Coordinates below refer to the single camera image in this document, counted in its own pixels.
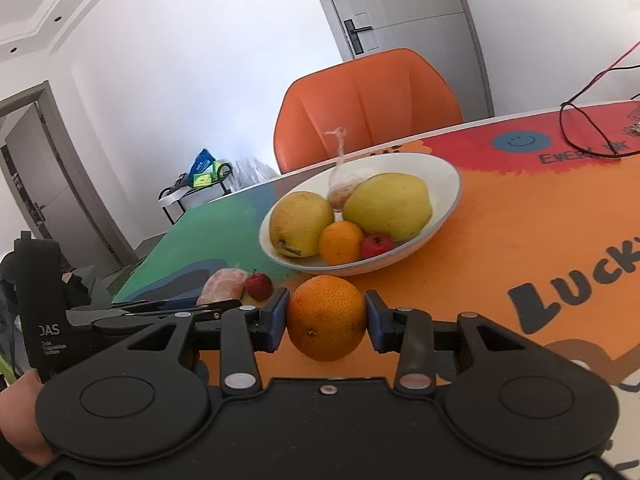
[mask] screw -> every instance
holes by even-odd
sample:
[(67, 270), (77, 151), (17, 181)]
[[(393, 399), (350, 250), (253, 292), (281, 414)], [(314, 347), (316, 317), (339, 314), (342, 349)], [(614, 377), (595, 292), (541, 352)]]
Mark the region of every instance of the screw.
[(431, 378), (425, 374), (407, 374), (400, 377), (400, 385), (407, 390), (423, 390), (431, 386)]
[(246, 390), (247, 388), (251, 388), (255, 383), (255, 377), (251, 374), (245, 374), (244, 372), (230, 374), (225, 377), (226, 386), (234, 390)]
[(323, 384), (320, 386), (320, 393), (323, 395), (335, 395), (338, 393), (338, 388), (333, 386), (332, 384)]

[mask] door frame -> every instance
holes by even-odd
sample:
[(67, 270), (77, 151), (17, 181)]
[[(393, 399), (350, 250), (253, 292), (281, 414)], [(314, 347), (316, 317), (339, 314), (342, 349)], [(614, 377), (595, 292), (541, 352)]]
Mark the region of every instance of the door frame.
[[(40, 116), (42, 128), (49, 141), (51, 151), (56, 157), (71, 191), (98, 236), (102, 239), (107, 249), (110, 250), (111, 254), (113, 254), (116, 261), (121, 265), (125, 266), (138, 261), (139, 258), (116, 225), (116, 222), (113, 221), (113, 218), (102, 202), (94, 184), (80, 161), (78, 152), (76, 152), (73, 142), (65, 128), (65, 123), (62, 120), (58, 106), (56, 105), (49, 81), (44, 81), (39, 85), (17, 93), (7, 99), (0, 100), (0, 117), (4, 117), (30, 104), (36, 105), (36, 110)], [(2, 170), (2, 174), (11, 190), (15, 203), (17, 203), (33, 235), (36, 238), (42, 238), (42, 233), (22, 202), (12, 176), (9, 173), (9, 169), (2, 157), (0, 157), (0, 170)]]
[[(489, 83), (489, 75), (486, 70), (486, 63), (484, 62), (484, 55), (482, 54), (482, 45), (478, 38), (478, 30), (474, 23), (473, 16), (471, 14), (471, 8), (469, 7), (468, 0), (460, 0), (462, 8), (466, 16), (466, 22), (469, 26), (469, 32), (471, 33), (471, 40), (474, 44), (474, 50), (476, 51), (476, 57), (478, 58), (478, 66), (480, 67), (480, 78), (482, 80), (482, 87), (484, 89), (484, 100), (486, 102), (486, 109), (489, 113), (489, 117), (495, 117), (494, 99), (491, 93), (491, 85)], [(335, 6), (334, 0), (320, 0), (322, 10), (329, 23), (329, 28), (334, 35), (335, 43), (338, 46), (340, 55), (343, 61), (350, 61), (355, 59), (353, 51), (351, 49), (351, 42), (348, 39), (347, 31), (344, 29), (344, 24), (338, 14), (338, 9)]]

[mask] door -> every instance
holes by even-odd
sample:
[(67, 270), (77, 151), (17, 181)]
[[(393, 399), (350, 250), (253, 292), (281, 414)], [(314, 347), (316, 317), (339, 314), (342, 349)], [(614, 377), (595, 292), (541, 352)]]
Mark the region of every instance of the door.
[(35, 104), (9, 132), (6, 147), (17, 173), (14, 182), (24, 186), (43, 236), (60, 244), (73, 267), (94, 265), (100, 277), (118, 270), (121, 265), (69, 186)]
[(355, 57), (415, 50), (447, 81), (465, 121), (489, 116), (478, 55), (460, 0), (333, 0)]

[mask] blue bag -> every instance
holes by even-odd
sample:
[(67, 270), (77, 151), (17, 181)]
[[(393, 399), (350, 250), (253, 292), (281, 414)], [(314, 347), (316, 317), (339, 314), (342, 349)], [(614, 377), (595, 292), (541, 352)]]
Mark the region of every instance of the blue bag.
[(216, 159), (207, 150), (202, 150), (196, 160), (193, 161), (193, 166), (189, 171), (189, 185), (193, 187), (193, 176), (198, 173), (204, 173), (205, 170), (211, 166)]

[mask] fruit bowl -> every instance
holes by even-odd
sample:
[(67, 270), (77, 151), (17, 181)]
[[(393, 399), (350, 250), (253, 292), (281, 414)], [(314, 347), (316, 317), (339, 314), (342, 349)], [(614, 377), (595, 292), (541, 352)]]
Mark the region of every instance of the fruit bowl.
[[(342, 168), (341, 171), (345, 173), (349, 171), (371, 171), (375, 174), (406, 173), (421, 178), (429, 187), (431, 205), (433, 206), (431, 219), (415, 238), (396, 244), (396, 247), (389, 252), (352, 264), (331, 266), (319, 254), (308, 258), (287, 258), (275, 250), (269, 238), (269, 222), (276, 203), (262, 220), (259, 234), (260, 246), (271, 260), (299, 272), (329, 274), (331, 276), (354, 276), (382, 269), (415, 253), (427, 243), (449, 217), (460, 199), (462, 182), (458, 170), (437, 156), (423, 153), (385, 153), (345, 162)], [(329, 177), (332, 171), (333, 168), (305, 180), (287, 194), (296, 191), (311, 191), (326, 197), (329, 193)], [(341, 215), (337, 214), (336, 219), (341, 219)]]

